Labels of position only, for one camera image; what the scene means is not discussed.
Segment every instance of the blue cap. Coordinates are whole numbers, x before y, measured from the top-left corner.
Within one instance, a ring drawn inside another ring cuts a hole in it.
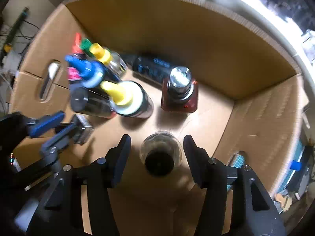
[[[292,161],[290,169],[300,171],[302,168],[302,162]]]
[[[80,77],[84,80],[90,80],[95,73],[95,65],[87,60],[80,60],[73,56],[66,55],[65,61],[69,62],[70,66],[79,71]]]

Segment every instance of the bottle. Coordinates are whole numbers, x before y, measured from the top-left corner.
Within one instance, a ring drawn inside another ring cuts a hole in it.
[[[124,117],[149,118],[153,102],[140,84],[122,81],[118,84],[104,81],[101,88],[112,97],[115,111]]]
[[[120,82],[121,79],[113,74],[108,68],[104,67],[96,60],[80,60],[73,56],[66,55],[65,60],[79,72],[82,78],[81,85],[102,95],[104,92],[100,89],[100,83],[104,80]]]
[[[166,176],[179,166],[183,149],[168,131],[158,131],[147,137],[140,148],[140,160],[152,176]]]
[[[125,74],[127,67],[118,53],[111,53],[107,49],[102,48],[98,43],[93,43],[90,46],[89,51],[114,74],[119,77],[122,77]]]
[[[187,67],[175,67],[162,86],[161,108],[169,112],[195,112],[198,105],[198,82]]]
[[[75,88],[70,94],[70,105],[73,112],[111,119],[116,112],[112,101],[86,88]]]
[[[72,46],[72,54],[74,57],[78,59],[85,59],[86,56],[82,49],[80,48],[80,42],[81,42],[81,35],[80,33],[76,33],[74,45]]]
[[[163,80],[167,78],[175,65],[165,62],[157,57],[143,57],[137,55],[122,55],[124,61],[130,65],[132,71],[148,80],[159,85],[163,84]]]
[[[80,48],[81,50],[88,55],[90,58],[94,58],[94,55],[90,52],[90,47],[91,47],[92,43],[90,42],[89,39],[87,38],[83,38],[81,43],[80,43]]]
[[[81,35],[79,33],[76,33],[74,45],[72,46],[72,56],[77,59],[85,59],[85,54],[79,47],[81,41]],[[82,78],[79,75],[79,72],[74,67],[69,66],[68,67],[68,80],[69,84],[78,83],[82,80]]]

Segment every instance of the yellow object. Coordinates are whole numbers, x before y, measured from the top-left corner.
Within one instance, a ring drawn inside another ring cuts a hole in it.
[[[123,106],[132,101],[132,92],[119,84],[103,81],[100,87],[113,98],[116,105]]]
[[[10,45],[10,44],[5,44],[5,45],[3,46],[3,50],[4,50],[6,53],[8,53],[11,49],[12,49],[12,45]]]
[[[109,62],[113,60],[111,53],[108,50],[103,49],[98,43],[93,43],[90,46],[89,51],[103,64],[109,64]]]

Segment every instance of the black box with blue print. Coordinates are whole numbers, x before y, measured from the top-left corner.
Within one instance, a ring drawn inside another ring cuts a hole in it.
[[[172,69],[177,65],[166,62],[157,57],[145,57],[138,55],[120,54],[124,62],[132,68],[132,71],[159,85],[167,78]]]

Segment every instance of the silver cap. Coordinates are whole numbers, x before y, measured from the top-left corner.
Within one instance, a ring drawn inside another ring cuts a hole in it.
[[[192,74],[187,67],[178,66],[170,74],[169,89],[178,94],[187,93],[190,89]]]

